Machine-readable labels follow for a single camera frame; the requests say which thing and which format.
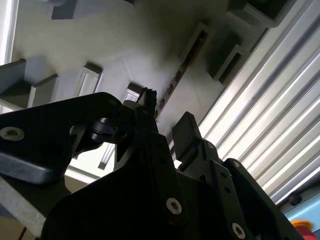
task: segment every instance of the light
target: light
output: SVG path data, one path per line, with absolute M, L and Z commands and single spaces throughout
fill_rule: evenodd
M 10 31 L 10 25 L 12 22 L 12 10 L 13 10 L 13 0 L 7 0 L 6 6 L 5 6 L 5 16 L 3 21 L 3 27 L 2 32 L 0 33 L 1 36 L 1 48 L 0 48 L 0 65 L 7 63 L 7 52 L 8 52 L 8 43 L 9 43 L 9 35 Z

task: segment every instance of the ribbed aluminum panel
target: ribbed aluminum panel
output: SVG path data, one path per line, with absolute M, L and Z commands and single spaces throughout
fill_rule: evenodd
M 320 1 L 270 29 L 200 124 L 278 202 L 320 169 Z

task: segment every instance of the rectangular slot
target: rectangular slot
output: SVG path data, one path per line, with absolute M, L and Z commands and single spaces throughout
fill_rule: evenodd
M 208 26 L 204 25 L 203 23 L 199 23 L 195 33 L 189 40 L 187 47 L 185 48 L 181 56 L 181 59 L 183 60 L 183 62 L 181 63 L 173 79 L 171 80 L 164 98 L 162 98 L 162 100 L 156 106 L 156 112 L 155 112 L 156 118 L 158 117 L 162 109 L 167 104 L 170 96 L 172 95 L 178 83 L 184 76 L 188 67 L 191 64 L 193 64 L 193 62 L 201 55 L 202 50 L 208 45 L 209 41 L 212 39 L 212 36 L 213 36 L 213 30 Z
M 219 77 L 219 82 L 222 84 L 226 83 L 227 77 L 231 73 L 231 71 L 234 69 L 234 67 L 237 65 L 241 58 L 241 54 L 236 52 L 235 55 L 233 56 L 232 60 L 229 62 L 228 66 L 224 69 L 223 73 Z

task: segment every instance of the black mechanical arm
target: black mechanical arm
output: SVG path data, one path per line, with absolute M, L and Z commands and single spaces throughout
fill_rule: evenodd
M 240 162 L 219 159 L 186 112 L 173 129 L 175 169 L 154 118 L 156 93 L 107 93 L 0 116 L 0 203 L 42 240 L 302 240 Z M 70 194 L 78 154 L 116 144 L 114 172 Z

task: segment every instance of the gray plastic part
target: gray plastic part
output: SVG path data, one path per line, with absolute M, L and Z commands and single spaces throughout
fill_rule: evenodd
M 249 52 L 238 44 L 234 44 L 231 49 L 230 46 L 228 48 L 223 45 L 220 50 L 223 52 L 215 55 L 216 57 L 211 62 L 208 73 L 213 80 L 227 86 L 245 64 Z
M 93 94 L 98 86 L 103 69 L 88 62 L 80 71 L 74 97 Z
M 22 223 L 35 237 L 40 237 L 51 209 L 70 191 L 65 179 L 46 187 L 0 176 L 1 211 Z
M 204 23 L 199 22 L 196 26 L 196 29 L 194 30 L 192 36 L 189 38 L 184 50 L 182 51 L 182 53 L 179 57 L 181 61 L 184 61 L 187 58 L 191 48 L 195 44 L 195 42 L 201 32 L 205 32 L 207 34 L 207 37 L 205 39 L 204 44 L 201 47 L 201 50 L 197 53 L 197 56 L 194 58 L 193 62 L 196 62 L 200 58 L 200 56 L 203 54 L 203 52 L 205 52 L 206 48 L 208 47 L 209 43 L 211 42 L 211 40 L 214 36 L 215 30 L 213 28 L 205 25 Z
M 54 74 L 41 82 L 31 86 L 28 98 L 28 108 L 36 107 L 51 102 L 57 75 Z
M 67 0 L 62 5 L 50 4 L 48 8 L 48 17 L 51 20 L 70 20 L 74 19 L 78 0 Z
M 286 0 L 286 2 L 285 0 L 282 0 L 281 2 L 283 2 L 283 4 L 278 4 L 280 3 L 280 1 L 278 0 L 270 2 L 273 5 L 277 4 L 277 6 L 273 8 L 272 12 L 262 12 L 250 3 L 246 3 L 244 5 L 239 3 L 230 4 L 229 12 L 251 26 L 275 28 L 281 23 L 281 21 L 287 15 L 287 13 L 290 11 L 291 7 L 294 5 L 296 0 Z
M 0 105 L 12 110 L 22 110 L 29 107 L 48 104 L 51 101 L 57 75 L 31 84 L 25 79 L 26 60 L 0 66 Z

